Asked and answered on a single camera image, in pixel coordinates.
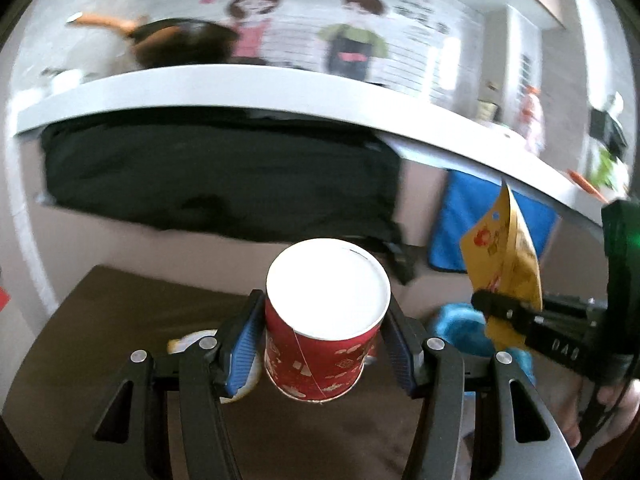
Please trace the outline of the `person hand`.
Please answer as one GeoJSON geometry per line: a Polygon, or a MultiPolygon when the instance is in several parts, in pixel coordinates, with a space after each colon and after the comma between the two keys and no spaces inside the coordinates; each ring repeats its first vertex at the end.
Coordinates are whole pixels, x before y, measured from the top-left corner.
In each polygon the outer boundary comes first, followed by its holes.
{"type": "Polygon", "coordinates": [[[585,381],[577,378],[570,385],[573,390],[560,396],[554,417],[572,450],[590,441],[600,448],[620,437],[638,414],[638,379],[618,386],[594,387],[582,415],[578,413],[578,401],[585,381]]]}

